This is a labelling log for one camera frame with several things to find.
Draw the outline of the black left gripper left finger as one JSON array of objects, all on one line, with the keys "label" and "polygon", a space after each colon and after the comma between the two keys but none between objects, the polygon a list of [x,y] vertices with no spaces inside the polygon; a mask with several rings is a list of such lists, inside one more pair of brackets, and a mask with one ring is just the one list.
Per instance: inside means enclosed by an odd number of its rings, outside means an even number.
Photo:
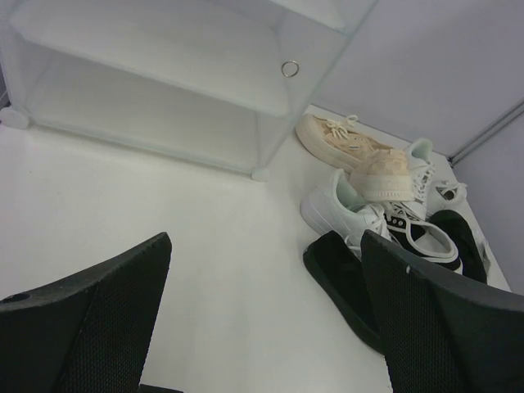
[{"label": "black left gripper left finger", "polygon": [[141,382],[172,245],[159,233],[1,301],[3,392],[161,392]]}]

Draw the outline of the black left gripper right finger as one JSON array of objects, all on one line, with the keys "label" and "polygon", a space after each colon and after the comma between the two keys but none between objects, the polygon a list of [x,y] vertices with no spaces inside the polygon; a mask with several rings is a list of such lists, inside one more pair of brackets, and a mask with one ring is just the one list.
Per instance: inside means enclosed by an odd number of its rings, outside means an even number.
[{"label": "black left gripper right finger", "polygon": [[371,231],[364,278],[395,392],[521,392],[523,298]]}]

